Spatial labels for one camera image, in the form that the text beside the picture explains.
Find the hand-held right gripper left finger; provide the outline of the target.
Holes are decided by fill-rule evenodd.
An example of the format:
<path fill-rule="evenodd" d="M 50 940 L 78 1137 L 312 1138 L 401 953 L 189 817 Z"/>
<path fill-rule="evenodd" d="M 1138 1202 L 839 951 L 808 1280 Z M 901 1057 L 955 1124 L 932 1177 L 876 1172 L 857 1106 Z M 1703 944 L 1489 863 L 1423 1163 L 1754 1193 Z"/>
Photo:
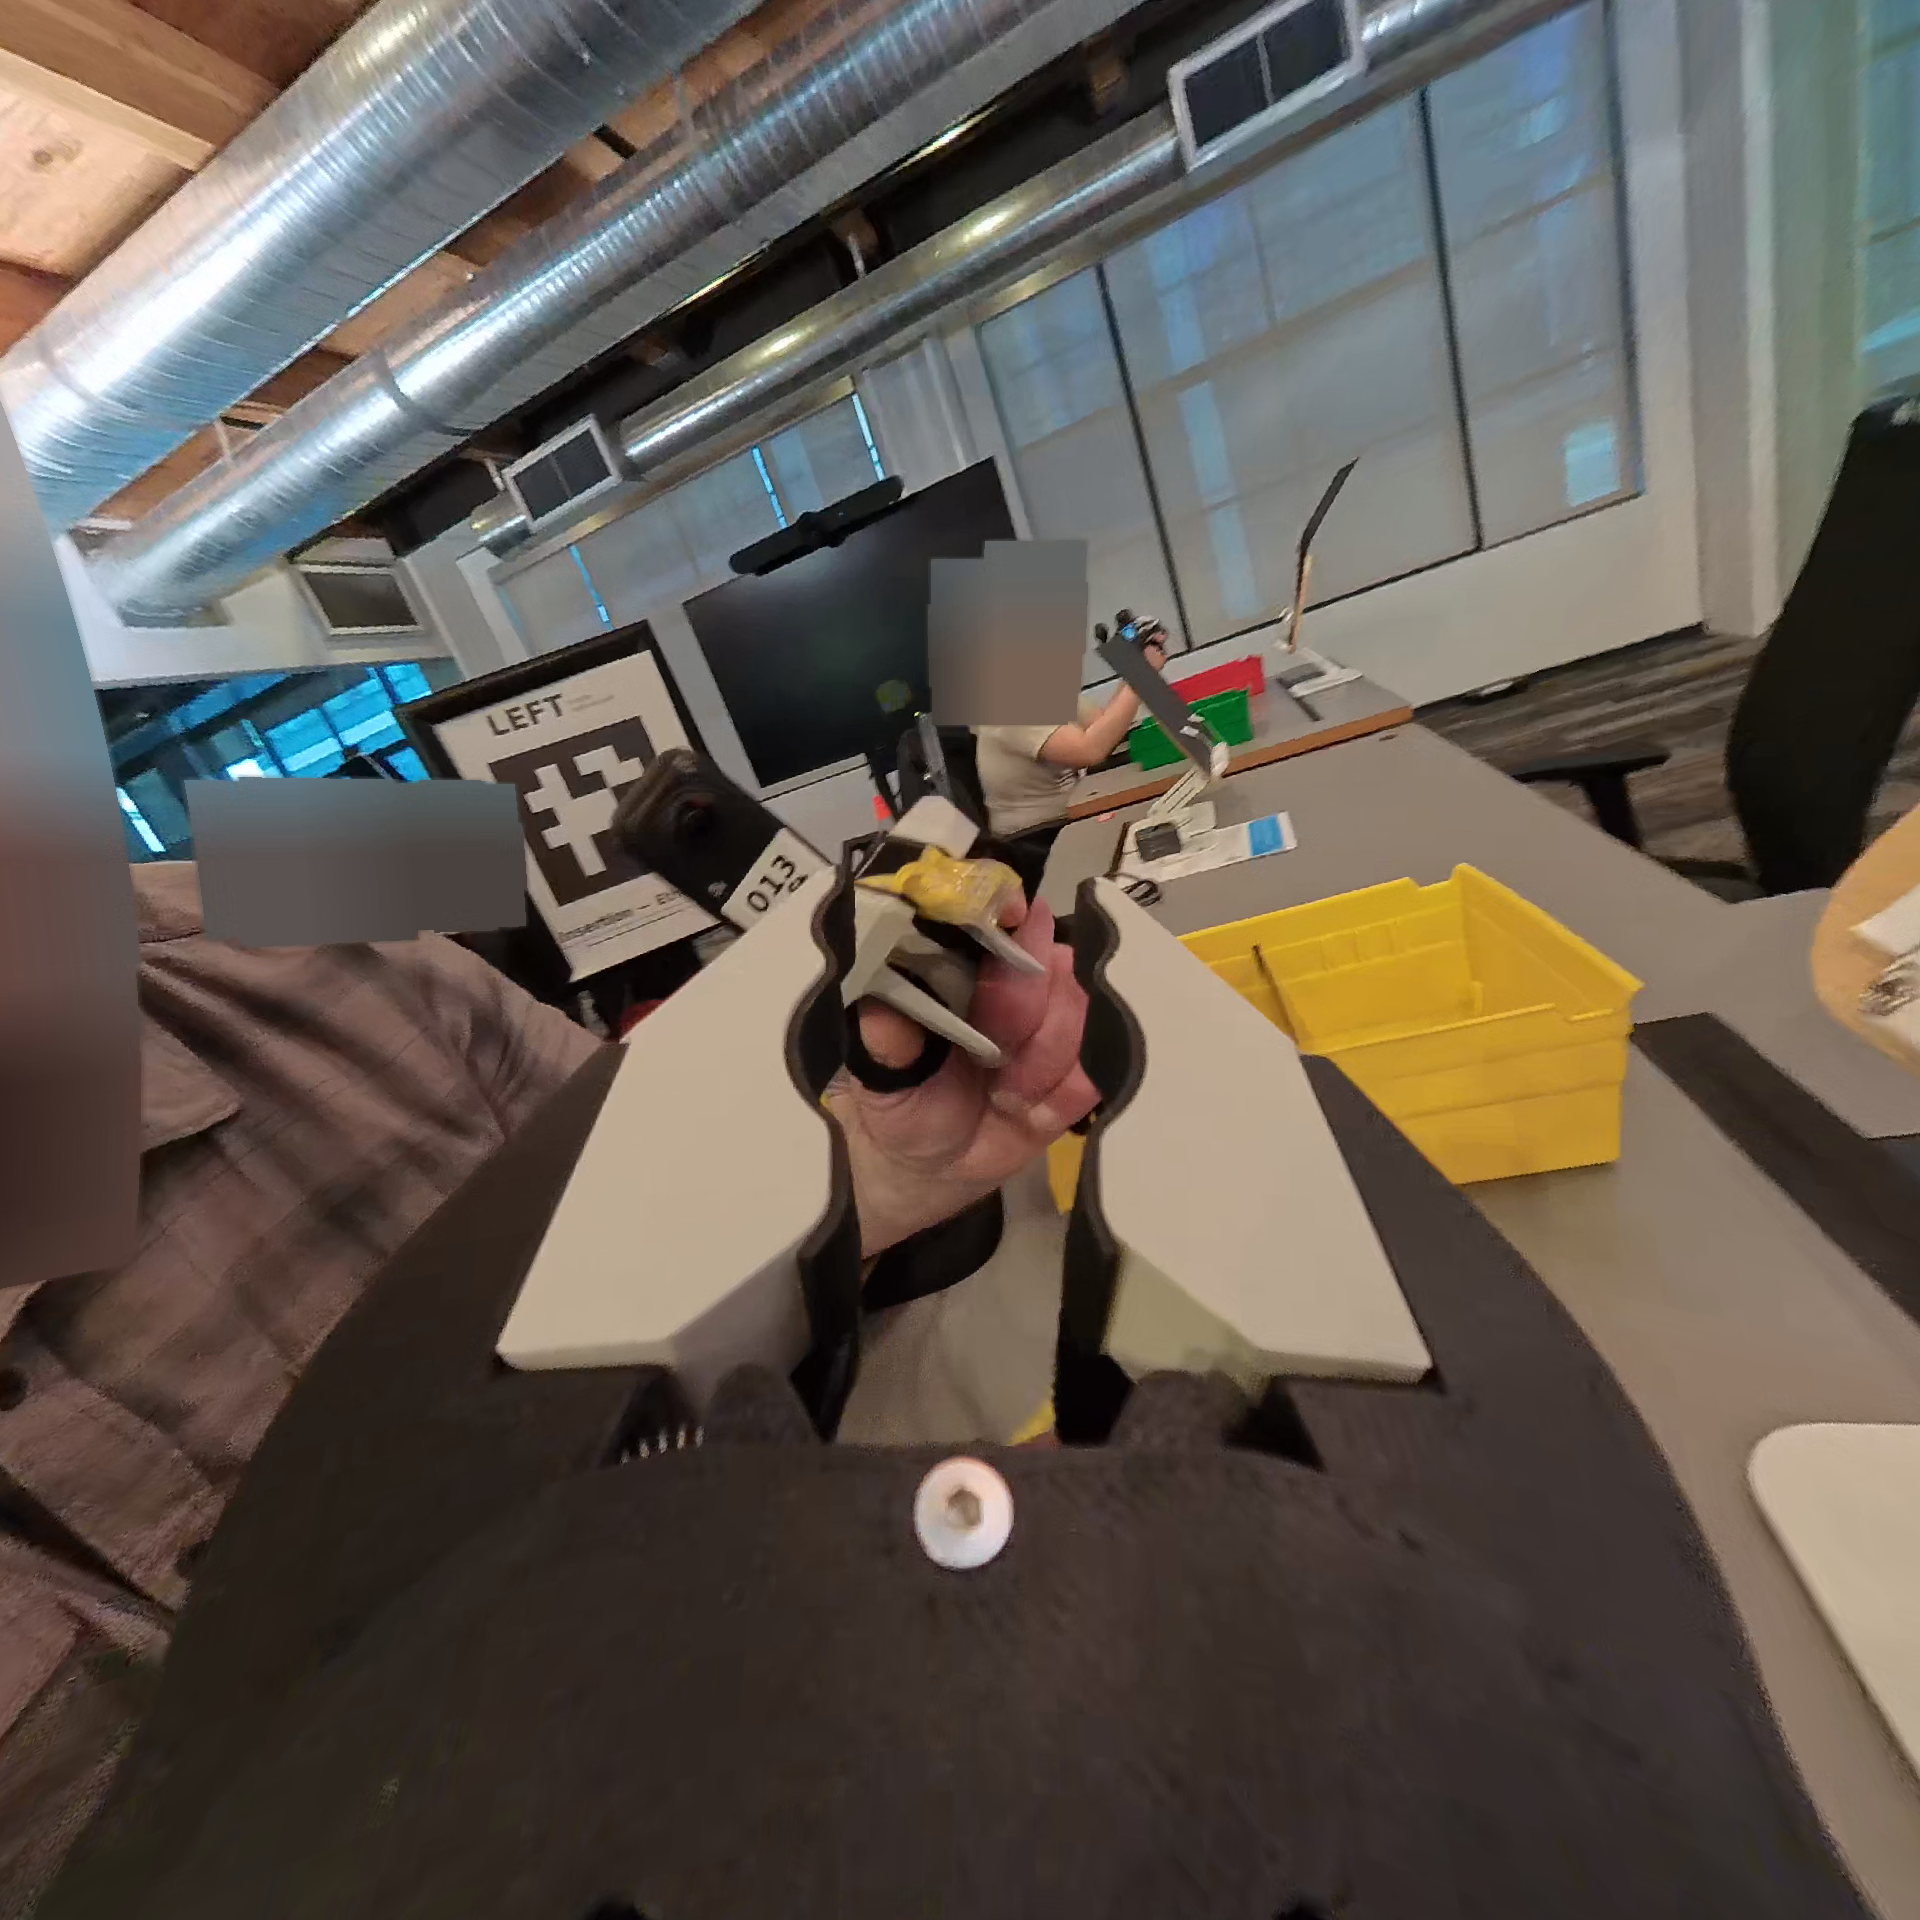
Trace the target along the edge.
<path fill-rule="evenodd" d="M 851 889 L 804 886 L 634 1026 L 497 1335 L 516 1371 L 657 1365 L 705 1399 L 788 1379 L 819 1433 L 857 1365 L 857 1219 L 824 1095 Z"/>

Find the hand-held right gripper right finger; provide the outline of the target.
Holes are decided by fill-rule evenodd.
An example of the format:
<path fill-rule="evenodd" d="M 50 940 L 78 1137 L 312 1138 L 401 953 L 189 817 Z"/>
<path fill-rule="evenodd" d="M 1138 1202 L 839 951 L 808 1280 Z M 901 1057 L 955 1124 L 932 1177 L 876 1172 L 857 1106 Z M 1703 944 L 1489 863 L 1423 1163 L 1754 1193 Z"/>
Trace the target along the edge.
<path fill-rule="evenodd" d="M 1134 1385 L 1421 1385 L 1434 1357 L 1298 1049 L 1123 886 L 1073 899 L 1097 1091 L 1064 1232 L 1058 1440 Z"/>

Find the yellow plastic bin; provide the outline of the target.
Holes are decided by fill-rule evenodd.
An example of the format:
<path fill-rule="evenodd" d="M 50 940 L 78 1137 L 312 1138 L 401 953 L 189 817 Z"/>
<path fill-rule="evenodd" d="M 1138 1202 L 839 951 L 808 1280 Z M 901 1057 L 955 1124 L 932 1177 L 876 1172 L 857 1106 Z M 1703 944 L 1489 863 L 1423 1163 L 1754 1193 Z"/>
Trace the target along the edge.
<path fill-rule="evenodd" d="M 1317 1051 L 1272 1020 L 1255 944 L 1311 967 Z M 1230 1204 L 1291 1193 L 1324 1087 L 1456 1189 L 1618 1160 L 1640 976 L 1478 866 L 1276 905 L 1183 947 L 1217 989 L 1175 997 L 1172 1087 L 1091 1131 L 1084 1169 L 1109 1196 L 1153 1163 Z"/>

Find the person's left hand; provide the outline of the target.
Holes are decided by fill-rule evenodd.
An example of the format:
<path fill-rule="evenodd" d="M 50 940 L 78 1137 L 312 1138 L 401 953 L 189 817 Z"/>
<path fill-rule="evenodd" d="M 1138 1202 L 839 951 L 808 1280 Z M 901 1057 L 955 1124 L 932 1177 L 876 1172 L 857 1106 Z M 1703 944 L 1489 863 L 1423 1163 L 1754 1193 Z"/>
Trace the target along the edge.
<path fill-rule="evenodd" d="M 1041 1163 L 1097 1103 L 1082 1065 L 1091 997 L 1054 938 L 1051 909 L 1015 899 L 1001 923 L 1045 968 L 983 962 L 971 1022 L 997 1042 L 997 1069 L 953 1051 L 912 1091 L 864 1091 L 839 1073 L 826 1095 L 851 1165 L 863 1259 L 973 1207 Z"/>

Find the white marker sign board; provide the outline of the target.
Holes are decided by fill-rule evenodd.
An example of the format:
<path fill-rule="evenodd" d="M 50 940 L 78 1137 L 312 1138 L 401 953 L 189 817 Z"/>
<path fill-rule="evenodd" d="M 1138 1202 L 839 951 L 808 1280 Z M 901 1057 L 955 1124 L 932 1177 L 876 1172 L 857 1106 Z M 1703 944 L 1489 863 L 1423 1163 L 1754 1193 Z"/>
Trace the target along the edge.
<path fill-rule="evenodd" d="M 703 749 L 647 620 L 462 680 L 396 717 L 430 777 L 487 780 L 516 801 L 528 922 L 567 983 L 716 926 L 610 826 L 658 750 Z"/>

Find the white blue paper sheet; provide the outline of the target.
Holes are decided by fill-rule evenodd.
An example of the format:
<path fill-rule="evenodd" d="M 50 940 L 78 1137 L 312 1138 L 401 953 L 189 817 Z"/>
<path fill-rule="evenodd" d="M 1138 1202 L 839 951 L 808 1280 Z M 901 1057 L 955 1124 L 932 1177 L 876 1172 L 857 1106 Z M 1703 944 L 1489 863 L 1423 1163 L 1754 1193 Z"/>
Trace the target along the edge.
<path fill-rule="evenodd" d="M 1213 824 L 1183 836 L 1183 874 L 1235 867 L 1255 860 L 1282 854 L 1298 844 L 1291 812 L 1264 812 L 1246 824 Z"/>

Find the small green bin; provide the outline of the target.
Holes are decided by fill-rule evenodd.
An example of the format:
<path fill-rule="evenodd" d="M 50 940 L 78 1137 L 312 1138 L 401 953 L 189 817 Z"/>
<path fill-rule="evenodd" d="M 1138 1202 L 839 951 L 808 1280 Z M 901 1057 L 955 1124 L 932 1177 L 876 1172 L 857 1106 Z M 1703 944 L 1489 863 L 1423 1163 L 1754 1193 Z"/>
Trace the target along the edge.
<path fill-rule="evenodd" d="M 1230 684 L 1193 702 L 1193 714 L 1228 749 L 1249 745 L 1249 691 Z M 1126 738 L 1126 758 L 1143 769 L 1160 769 L 1184 762 L 1184 749 L 1161 728 L 1160 717 L 1143 714 Z"/>

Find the black video bar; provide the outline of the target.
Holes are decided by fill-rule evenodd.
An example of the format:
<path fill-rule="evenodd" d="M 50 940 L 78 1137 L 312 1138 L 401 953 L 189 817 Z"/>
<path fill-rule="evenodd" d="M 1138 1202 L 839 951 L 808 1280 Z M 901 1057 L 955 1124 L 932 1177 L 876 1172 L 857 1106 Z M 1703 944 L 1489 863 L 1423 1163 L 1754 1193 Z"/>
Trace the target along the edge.
<path fill-rule="evenodd" d="M 805 508 L 790 525 L 730 556 L 735 578 L 764 578 L 790 562 L 839 548 L 903 504 L 901 478 L 880 478 L 829 507 Z"/>

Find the background work table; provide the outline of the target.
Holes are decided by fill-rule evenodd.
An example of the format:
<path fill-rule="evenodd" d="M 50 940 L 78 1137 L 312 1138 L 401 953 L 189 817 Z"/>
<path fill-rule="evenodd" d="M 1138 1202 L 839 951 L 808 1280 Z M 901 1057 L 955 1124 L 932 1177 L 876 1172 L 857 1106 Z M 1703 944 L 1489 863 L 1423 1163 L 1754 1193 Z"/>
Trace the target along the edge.
<path fill-rule="evenodd" d="M 1317 755 L 1414 721 L 1414 708 L 1369 680 L 1297 697 L 1282 684 L 1249 696 L 1249 740 L 1228 750 L 1225 777 L 1287 758 Z M 1066 795 L 1064 824 L 1104 819 L 1123 806 L 1150 803 L 1189 773 L 1189 762 L 1160 769 L 1134 765 L 1084 777 Z"/>

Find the white air vent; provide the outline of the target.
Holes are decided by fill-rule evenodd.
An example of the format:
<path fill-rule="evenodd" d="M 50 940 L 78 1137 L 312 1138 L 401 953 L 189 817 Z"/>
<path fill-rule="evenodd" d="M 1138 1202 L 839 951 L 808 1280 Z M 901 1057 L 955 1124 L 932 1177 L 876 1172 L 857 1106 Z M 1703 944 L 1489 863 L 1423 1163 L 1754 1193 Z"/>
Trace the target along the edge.
<path fill-rule="evenodd" d="M 584 414 L 563 430 L 516 456 L 505 471 L 505 492 L 521 521 L 541 528 L 587 498 L 596 498 L 627 481 L 621 448 L 604 422 Z"/>
<path fill-rule="evenodd" d="M 396 565 L 301 558 L 289 573 L 328 640 L 396 640 L 425 632 Z"/>
<path fill-rule="evenodd" d="M 1269 2 L 1164 73 L 1184 171 L 1209 167 L 1362 77 L 1355 2 Z"/>

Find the white mounting plate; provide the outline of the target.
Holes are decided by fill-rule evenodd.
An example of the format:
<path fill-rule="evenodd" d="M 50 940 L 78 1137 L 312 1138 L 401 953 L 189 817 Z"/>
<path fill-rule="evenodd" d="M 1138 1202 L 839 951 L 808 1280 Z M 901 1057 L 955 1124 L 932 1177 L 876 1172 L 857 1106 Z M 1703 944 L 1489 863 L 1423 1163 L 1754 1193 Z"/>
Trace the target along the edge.
<path fill-rule="evenodd" d="M 1750 1495 L 1916 1767 L 1916 1423 L 1796 1423 L 1755 1440 Z"/>

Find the black office chair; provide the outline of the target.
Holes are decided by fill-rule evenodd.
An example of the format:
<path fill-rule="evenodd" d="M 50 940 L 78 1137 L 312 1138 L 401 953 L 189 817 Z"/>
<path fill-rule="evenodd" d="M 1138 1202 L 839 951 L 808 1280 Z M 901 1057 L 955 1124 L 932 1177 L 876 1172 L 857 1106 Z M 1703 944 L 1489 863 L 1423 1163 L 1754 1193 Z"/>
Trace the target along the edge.
<path fill-rule="evenodd" d="M 1725 902 L 1830 889 L 1916 712 L 1916 382 L 1859 410 L 1722 758 L 1740 860 L 1665 860 Z"/>

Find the black wall monitor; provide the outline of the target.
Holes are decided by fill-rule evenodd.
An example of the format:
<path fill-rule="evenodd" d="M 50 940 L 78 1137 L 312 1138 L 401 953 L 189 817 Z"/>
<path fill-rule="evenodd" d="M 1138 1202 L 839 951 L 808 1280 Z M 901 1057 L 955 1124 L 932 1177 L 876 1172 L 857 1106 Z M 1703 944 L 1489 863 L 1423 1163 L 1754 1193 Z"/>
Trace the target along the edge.
<path fill-rule="evenodd" d="M 839 548 L 696 594 L 686 620 L 754 780 L 894 765 L 930 708 L 930 565 L 1013 536 L 1000 468 L 976 460 Z"/>

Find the silver thin duct pipe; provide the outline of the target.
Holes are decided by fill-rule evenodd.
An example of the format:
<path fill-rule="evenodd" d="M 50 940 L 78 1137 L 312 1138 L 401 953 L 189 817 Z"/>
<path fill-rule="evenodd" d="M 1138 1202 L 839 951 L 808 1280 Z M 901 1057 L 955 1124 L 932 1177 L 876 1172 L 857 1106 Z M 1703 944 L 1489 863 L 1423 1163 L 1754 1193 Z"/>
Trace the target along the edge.
<path fill-rule="evenodd" d="M 756 417 L 816 386 L 1013 288 L 1051 259 L 1082 265 L 1138 204 L 1199 181 L 1220 188 L 1235 167 L 1293 156 L 1362 114 L 1417 90 L 1511 36 L 1567 14 L 1567 2 L 1355 2 L 1369 67 L 1317 109 L 1209 167 L 1184 171 L 1164 104 L 1097 136 L 1082 152 L 1015 181 L 966 219 L 889 259 L 779 330 L 624 417 L 616 448 L 643 483 L 719 460 Z"/>

